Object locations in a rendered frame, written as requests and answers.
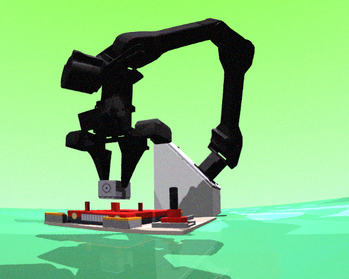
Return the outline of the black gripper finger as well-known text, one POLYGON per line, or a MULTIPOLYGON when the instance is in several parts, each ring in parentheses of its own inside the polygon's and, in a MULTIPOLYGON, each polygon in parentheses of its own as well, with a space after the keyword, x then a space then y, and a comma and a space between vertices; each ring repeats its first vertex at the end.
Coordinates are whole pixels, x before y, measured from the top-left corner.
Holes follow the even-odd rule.
POLYGON ((112 151, 95 145, 82 145, 81 148, 92 157, 99 180, 109 180, 112 151))
POLYGON ((144 151, 149 150, 149 146, 136 140, 119 141, 119 148, 122 154, 121 158, 121 182, 122 188, 127 188, 132 174, 140 161, 144 151))

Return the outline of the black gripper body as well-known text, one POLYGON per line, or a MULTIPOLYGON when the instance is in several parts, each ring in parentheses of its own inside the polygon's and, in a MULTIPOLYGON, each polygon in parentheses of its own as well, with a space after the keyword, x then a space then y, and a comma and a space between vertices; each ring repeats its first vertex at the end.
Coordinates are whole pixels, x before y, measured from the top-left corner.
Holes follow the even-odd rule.
POLYGON ((71 131, 66 136, 65 146, 82 152, 87 152, 82 150, 82 145, 95 145, 101 148, 106 148, 105 144, 128 140, 136 140, 147 145, 148 138, 150 138, 154 144, 167 144, 172 142, 172 132, 170 127, 158 118, 139 120, 136 122, 135 128, 131 126, 132 113, 136 112, 136 107, 132 105, 133 99, 128 94, 110 92, 101 96, 101 100, 96 101, 96 105, 102 104, 102 106, 104 106, 106 99, 117 96, 120 97, 124 106, 126 118, 125 127, 118 127, 119 121, 117 120, 117 124, 100 129, 99 134, 89 132, 82 134, 81 130, 71 131))

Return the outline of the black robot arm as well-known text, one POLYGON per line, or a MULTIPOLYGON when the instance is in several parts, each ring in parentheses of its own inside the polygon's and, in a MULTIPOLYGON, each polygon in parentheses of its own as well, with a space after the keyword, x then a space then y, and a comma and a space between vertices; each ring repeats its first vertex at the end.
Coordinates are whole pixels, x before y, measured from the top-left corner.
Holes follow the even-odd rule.
MULTIPOLYGON (((60 87, 93 94, 102 86, 101 96, 119 92, 133 98, 133 84, 144 78, 137 69, 170 50, 208 40, 218 47, 224 69, 221 120, 211 130, 208 145, 211 153, 199 166, 194 166, 216 184, 215 177, 227 165, 231 170, 238 166, 243 147, 239 119, 244 77, 252 66, 255 53, 253 43, 222 20, 208 18, 159 31, 122 33, 96 56, 74 49, 64 65, 60 87)), ((119 96, 106 99, 104 106, 97 104, 94 109, 77 115, 82 134, 90 130, 99 134, 100 129, 117 124, 117 120, 118 127, 126 126, 124 106, 119 96)))

